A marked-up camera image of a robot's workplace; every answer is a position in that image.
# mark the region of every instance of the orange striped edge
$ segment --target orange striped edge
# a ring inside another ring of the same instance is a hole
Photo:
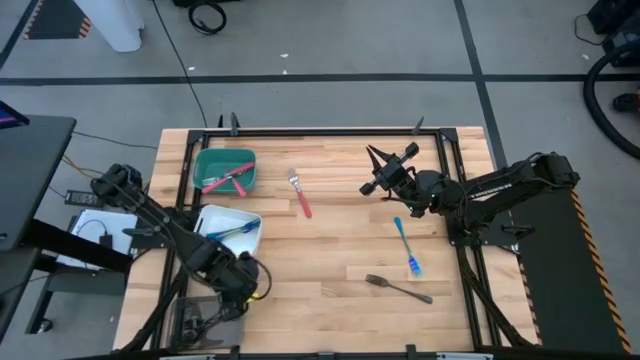
[[[87,34],[89,33],[89,28],[91,28],[91,21],[89,20],[89,18],[85,17],[84,20],[82,20],[82,25],[80,26],[80,34],[78,35],[78,38],[84,39],[85,37],[87,37]]]
[[[604,268],[602,267],[602,262],[600,261],[598,249],[596,248],[596,244],[593,241],[593,236],[591,235],[591,229],[587,224],[587,219],[584,215],[584,211],[582,210],[582,206],[580,205],[580,198],[578,198],[578,194],[574,190],[571,191],[571,198],[573,199],[573,205],[576,208],[578,219],[580,219],[580,226],[582,226],[584,238],[585,240],[587,240],[587,247],[589,247],[589,252],[591,252],[591,259],[593,260],[596,272],[600,277],[602,291],[604,292],[604,296],[609,302],[609,310],[611,311],[613,322],[616,324],[616,328],[618,329],[618,335],[620,336],[620,341],[622,342],[622,348],[628,354],[631,354],[631,342],[629,341],[627,332],[624,330],[624,324],[622,323],[620,312],[618,311],[618,307],[616,306],[616,302],[613,298],[613,293],[611,292],[611,288],[609,287],[609,280],[607,280],[607,275],[605,275],[604,273]]]
[[[531,311],[531,320],[533,320],[533,328],[536,330],[536,337],[538,338],[538,345],[542,345],[542,337],[540,336],[540,328],[538,327],[538,318],[536,312],[533,309],[533,300],[531,300],[531,291],[529,290],[529,284],[527,283],[527,276],[524,273],[524,265],[520,262],[520,276],[522,276],[522,284],[524,285],[524,293],[527,295],[527,302],[529,303],[529,311]]]
[[[31,18],[29,19],[29,22],[27,23],[27,26],[25,26],[24,28],[24,35],[23,38],[25,40],[29,40],[29,30],[31,30],[31,25],[33,25],[33,22],[36,20],[36,16],[38,16],[38,14],[40,13],[40,8],[42,7],[42,1],[43,0],[39,0],[38,3],[36,4],[36,7],[33,9],[33,12],[31,13]]]

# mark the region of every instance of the white object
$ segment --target white object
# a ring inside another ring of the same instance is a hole
[[[71,233],[78,235],[78,229],[80,229],[82,225],[87,224],[82,228],[78,236],[98,244],[100,242],[100,236],[104,235],[104,227],[98,221],[91,220],[100,220],[104,223],[107,228],[107,233],[113,237],[113,250],[122,254],[129,253],[131,236],[124,234],[122,230],[136,227],[138,218],[135,215],[99,210],[84,210],[80,216],[78,216],[78,220],[73,230],[71,230]],[[58,256],[57,261],[68,266],[91,270],[99,270],[101,268],[100,266],[85,263],[65,255]]]
[[[260,226],[257,229],[231,236],[222,242],[236,256],[245,251],[255,255],[262,238],[262,218],[260,215],[221,206],[207,205],[200,211],[194,231],[206,236],[213,232],[235,229],[256,219],[260,219]]]
[[[132,0],[74,0],[113,50],[136,51],[144,21]]]

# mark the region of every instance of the white container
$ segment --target white container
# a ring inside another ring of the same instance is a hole
[[[74,0],[91,24],[118,52],[136,51],[142,45],[144,22],[131,0]]]
[[[260,219],[258,228],[248,233],[234,235],[222,242],[236,256],[245,251],[255,255],[262,238],[262,218],[260,215],[221,206],[207,205],[200,211],[194,231],[199,228],[200,230],[197,232],[202,236],[206,236],[213,232],[235,229],[256,219]]]

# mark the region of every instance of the dark fork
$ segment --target dark fork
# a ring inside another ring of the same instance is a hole
[[[408,291],[408,290],[405,290],[405,289],[400,289],[397,286],[391,285],[389,283],[389,281],[387,281],[387,279],[382,278],[380,276],[367,274],[367,277],[365,278],[365,280],[368,283],[371,283],[373,285],[377,285],[377,286],[380,286],[380,287],[390,287],[390,288],[396,289],[398,291],[402,291],[403,293],[405,293],[407,295],[411,295],[411,296],[413,296],[414,298],[416,298],[418,300],[422,300],[422,301],[426,302],[427,304],[433,303],[433,299],[431,298],[431,296],[417,294],[417,293],[414,293],[414,292],[411,292],[411,291]]]

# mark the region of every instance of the pink handle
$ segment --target pink handle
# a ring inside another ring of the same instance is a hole
[[[238,191],[238,195],[247,196],[247,192],[244,191],[244,188],[242,187],[242,185],[240,185],[238,180],[236,180],[235,178],[231,178],[231,182],[233,182],[233,186],[236,187],[236,190]]]
[[[302,205],[302,210],[304,210],[304,215],[311,219],[311,208],[309,207],[309,203],[307,199],[305,199],[302,191],[298,191],[298,200],[300,200],[300,205]]]
[[[225,177],[225,178],[222,178],[222,179],[214,182],[213,184],[211,184],[211,185],[205,187],[204,189],[202,189],[202,193],[206,194],[206,193],[212,191],[213,189],[217,188],[218,186],[224,184],[224,182],[227,181],[227,180],[229,180],[229,179]]]
[[[246,163],[246,164],[244,164],[244,165],[240,166],[239,168],[235,168],[235,169],[233,169],[233,170],[229,171],[229,172],[227,173],[227,175],[235,175],[235,174],[237,174],[237,173],[240,173],[240,172],[243,172],[243,171],[249,170],[249,169],[251,169],[251,168],[252,168],[252,167],[254,167],[254,166],[256,166],[256,163],[254,163],[254,162],[248,162],[248,163]]]

